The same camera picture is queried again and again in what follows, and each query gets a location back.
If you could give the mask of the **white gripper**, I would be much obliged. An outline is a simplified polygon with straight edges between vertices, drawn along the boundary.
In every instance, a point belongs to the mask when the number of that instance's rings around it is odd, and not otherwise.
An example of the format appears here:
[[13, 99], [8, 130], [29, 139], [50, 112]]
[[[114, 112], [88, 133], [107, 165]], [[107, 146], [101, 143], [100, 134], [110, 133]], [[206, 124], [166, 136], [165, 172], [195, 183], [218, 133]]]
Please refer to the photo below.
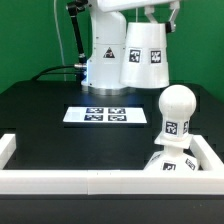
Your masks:
[[153, 16], [155, 5], [170, 4], [171, 15], [166, 23], [166, 32], [172, 33], [176, 30], [175, 20], [180, 10], [181, 0], [97, 0], [98, 7], [103, 12], [122, 11], [144, 7], [144, 14], [151, 23], [155, 23]]

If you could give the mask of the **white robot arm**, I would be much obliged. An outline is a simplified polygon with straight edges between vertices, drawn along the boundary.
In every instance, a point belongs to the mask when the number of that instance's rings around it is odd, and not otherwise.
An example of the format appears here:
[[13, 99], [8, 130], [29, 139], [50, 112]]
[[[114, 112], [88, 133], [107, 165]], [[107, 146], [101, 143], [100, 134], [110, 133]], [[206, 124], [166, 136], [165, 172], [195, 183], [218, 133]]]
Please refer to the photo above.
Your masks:
[[169, 85], [166, 34], [181, 0], [89, 0], [92, 55], [82, 87], [100, 95]]

